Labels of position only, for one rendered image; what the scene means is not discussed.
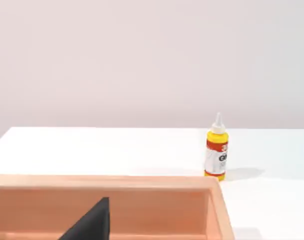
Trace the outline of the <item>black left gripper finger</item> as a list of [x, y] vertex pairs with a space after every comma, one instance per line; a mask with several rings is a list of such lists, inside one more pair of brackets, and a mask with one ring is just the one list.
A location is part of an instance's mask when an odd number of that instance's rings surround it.
[[58, 240], [109, 240], [109, 198], [103, 197]]

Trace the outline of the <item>shallow salmon-coloured box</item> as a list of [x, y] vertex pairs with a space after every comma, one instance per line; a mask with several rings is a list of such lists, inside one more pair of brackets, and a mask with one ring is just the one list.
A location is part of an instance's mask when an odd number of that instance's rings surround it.
[[0, 240], [58, 240], [104, 197], [110, 240], [235, 240], [214, 177], [1, 174]]

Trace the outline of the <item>yellow bottle with white nozzle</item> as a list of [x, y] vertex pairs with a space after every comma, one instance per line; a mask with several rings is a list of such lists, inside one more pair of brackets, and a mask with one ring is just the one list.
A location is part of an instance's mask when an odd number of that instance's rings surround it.
[[204, 176], [216, 177], [218, 181], [225, 179], [229, 135], [217, 113], [216, 119], [207, 132]]

